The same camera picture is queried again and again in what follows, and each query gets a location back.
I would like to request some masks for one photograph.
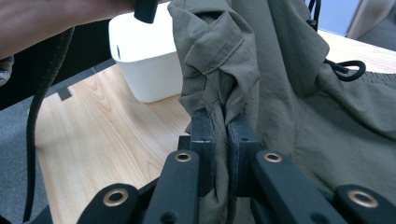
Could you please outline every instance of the white plastic container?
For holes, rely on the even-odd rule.
[[[182,75],[167,6],[158,5],[152,24],[128,13],[111,20],[108,28],[111,56],[134,97],[143,103],[181,92]]]

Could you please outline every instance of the green fabric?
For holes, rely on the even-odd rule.
[[[169,11],[180,102],[189,113],[206,108],[218,143],[216,187],[200,200],[200,223],[253,222],[247,199],[228,198],[225,127],[239,113],[317,187],[358,184],[396,203],[395,77],[338,80],[302,0],[173,0]]]

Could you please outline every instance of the metal grommet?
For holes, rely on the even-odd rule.
[[[127,198],[128,191],[126,189],[113,189],[105,195],[103,203],[109,207],[114,207],[125,203]]]
[[[361,205],[363,207],[367,207],[367,208],[378,207],[378,201],[370,194],[363,192],[361,190],[357,190],[357,189],[350,190],[347,193],[347,196],[349,197],[350,200],[352,200],[352,202],[357,203],[358,205]]]
[[[269,152],[264,154],[264,158],[270,162],[280,162],[282,161],[282,157],[280,157],[279,155],[277,155],[276,153],[273,152]]]
[[[189,153],[178,153],[175,156],[175,160],[185,162],[185,161],[190,161],[191,160],[191,155]]]

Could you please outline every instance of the light wood surface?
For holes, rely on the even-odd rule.
[[[396,73],[396,52],[320,33],[328,59],[363,60],[376,72]],[[139,103],[115,65],[44,101],[36,130],[37,155],[54,223],[76,223],[93,196],[114,183],[140,188],[161,173],[190,117],[174,96]]]

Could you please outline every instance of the black cable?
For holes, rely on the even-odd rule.
[[[315,31],[318,30],[318,25],[319,25],[319,15],[320,15],[320,8],[321,8],[321,0],[311,0],[309,2],[309,11],[312,13],[312,10],[314,9],[315,5],[315,12],[314,12],[314,18],[312,20],[308,20],[307,22],[314,28]]]
[[[332,71],[335,73],[335,75],[338,77],[338,79],[340,79],[341,81],[344,81],[344,82],[355,81],[356,79],[363,76],[364,73],[366,72],[366,64],[361,61],[349,61],[349,62],[343,62],[343,63],[334,63],[334,62],[326,59],[325,63],[327,63],[332,68]],[[343,74],[347,74],[349,72],[349,69],[347,69],[346,67],[349,67],[349,66],[357,66],[357,67],[359,67],[359,70],[356,73],[354,73],[348,77],[339,74],[339,72],[341,72]]]
[[[26,156],[27,156],[27,195],[23,215],[23,222],[29,221],[32,214],[33,200],[35,197],[35,123],[47,91],[53,80],[58,75],[59,69],[64,62],[64,57],[69,48],[74,33],[74,27],[61,34],[58,46],[49,63],[46,74],[42,77],[33,101],[30,105],[29,116],[26,126]]]

